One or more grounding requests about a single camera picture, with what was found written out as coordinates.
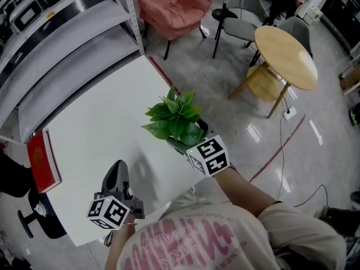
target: polished floor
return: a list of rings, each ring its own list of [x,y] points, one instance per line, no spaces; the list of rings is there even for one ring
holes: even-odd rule
[[[211,9],[218,8],[222,1],[213,0]],[[241,16],[259,24],[249,13],[243,11]],[[298,205],[324,184],[329,205],[348,208],[349,194],[358,187],[360,170],[360,131],[351,126],[348,109],[360,99],[357,93],[346,97],[341,94],[338,74],[349,59],[336,39],[322,24],[310,27],[318,87],[314,91],[290,88],[286,101],[289,107],[296,108],[297,114],[281,125],[285,103],[266,119],[273,104],[257,99],[249,89],[231,101],[227,99],[245,79],[254,50],[245,48],[244,41],[222,34],[217,56],[212,59],[217,22],[211,12],[202,25],[208,38],[202,39],[195,30],[175,40],[166,61],[163,55],[167,41],[150,28],[144,40],[146,55],[159,64],[181,92],[196,91],[196,104],[206,109],[204,115],[214,123],[232,163],[246,179],[277,197],[283,166],[282,132],[286,145],[280,200]],[[15,129],[16,115],[10,124],[12,127],[5,129],[8,132]],[[7,152],[28,165],[26,149],[9,146]],[[325,204],[326,195],[320,189],[299,209],[313,215]],[[24,214],[31,213],[26,197],[17,199],[0,193],[0,230],[6,231],[15,253],[35,269],[104,268],[108,249],[101,241],[75,247],[68,236],[50,240],[37,222],[30,225],[34,238],[29,239],[17,218],[19,209]]]

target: white table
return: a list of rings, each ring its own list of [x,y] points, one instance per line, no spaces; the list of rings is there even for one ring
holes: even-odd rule
[[[117,160],[127,163],[131,190],[143,200],[146,215],[203,178],[184,156],[140,127],[149,123],[147,107],[168,91],[163,77],[141,56],[86,91],[45,128],[62,178],[47,195],[76,246],[108,234],[85,217]]]

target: potted plant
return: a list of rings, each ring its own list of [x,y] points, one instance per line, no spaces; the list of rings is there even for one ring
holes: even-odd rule
[[[202,142],[208,127],[200,120],[203,108],[192,105],[195,92],[190,91],[175,98],[175,88],[172,86],[167,97],[162,98],[145,115],[150,116],[152,123],[142,126],[152,135],[161,140],[167,140],[175,149],[183,150]]]

